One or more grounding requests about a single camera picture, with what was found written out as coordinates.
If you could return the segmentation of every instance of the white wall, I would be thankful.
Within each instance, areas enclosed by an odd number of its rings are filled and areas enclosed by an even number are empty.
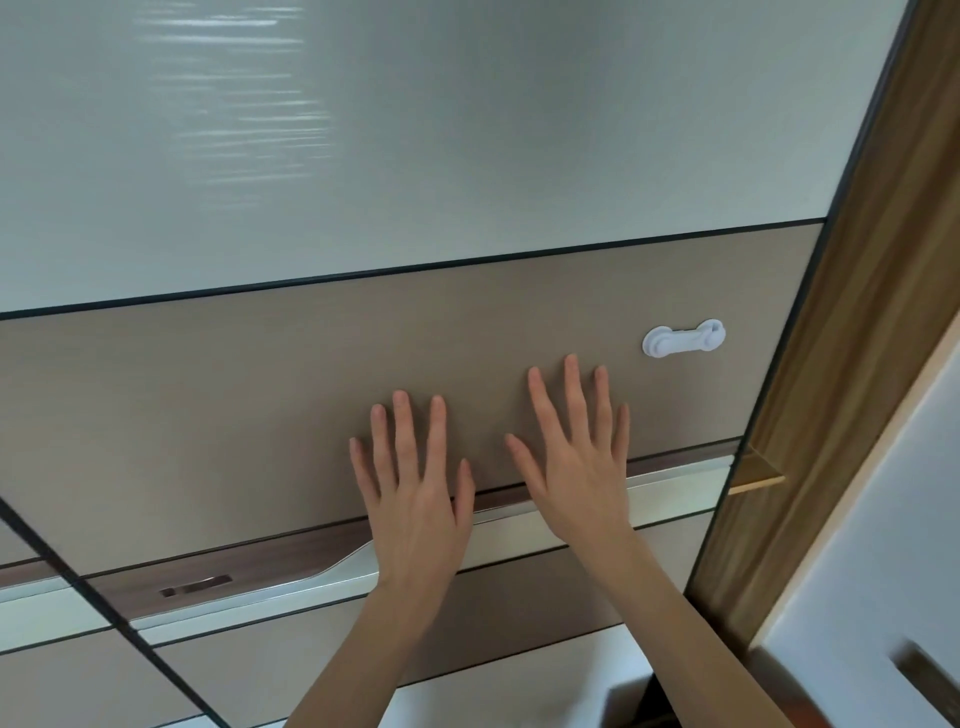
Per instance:
[[[890,655],[916,642],[960,679],[960,349],[764,647],[835,728],[944,728]]]
[[[0,311],[825,215],[904,2],[7,3]]]

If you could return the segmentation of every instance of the right hand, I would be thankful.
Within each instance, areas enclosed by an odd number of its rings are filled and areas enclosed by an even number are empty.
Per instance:
[[[593,380],[596,415],[592,439],[576,354],[564,359],[569,439],[540,370],[534,367],[527,374],[530,399],[546,444],[545,468],[515,435],[506,436],[507,448],[543,519],[589,570],[602,563],[608,549],[636,540],[626,488],[630,411],[626,404],[620,405],[614,435],[607,368],[598,367]]]

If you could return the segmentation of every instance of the beige drawer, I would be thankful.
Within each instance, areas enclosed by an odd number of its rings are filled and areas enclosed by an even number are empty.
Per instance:
[[[3,495],[75,569],[363,515],[347,438],[396,387],[449,403],[451,455],[517,482],[524,372],[606,363],[632,457],[743,433],[819,226],[0,323]],[[653,327],[723,321],[662,359]],[[70,507],[64,494],[70,493]]]
[[[11,728],[151,728],[198,710],[115,632],[0,655]]]
[[[34,550],[0,521],[0,567],[36,558]]]
[[[710,514],[643,529],[682,587]],[[160,647],[233,728],[289,715],[356,619],[362,599]],[[464,669],[620,622],[569,549],[457,575],[402,683]]]

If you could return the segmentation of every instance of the forearm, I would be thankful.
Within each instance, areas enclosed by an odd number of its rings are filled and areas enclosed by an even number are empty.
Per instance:
[[[287,728],[373,728],[380,722],[411,653],[426,629],[423,616],[378,587]]]
[[[689,728],[790,726],[773,700],[670,582],[638,536],[624,536],[591,573]]]

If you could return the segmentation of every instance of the left hand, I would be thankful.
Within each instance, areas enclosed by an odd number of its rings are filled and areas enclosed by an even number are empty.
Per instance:
[[[430,401],[426,465],[420,475],[413,413],[406,392],[394,392],[396,470],[382,404],[370,413],[373,434],[371,475],[363,446],[350,439],[350,460],[370,516],[380,573],[375,593],[387,595],[399,619],[409,617],[422,631],[440,611],[446,589],[463,562],[473,526],[473,478],[462,460],[457,496],[446,489],[446,404]]]

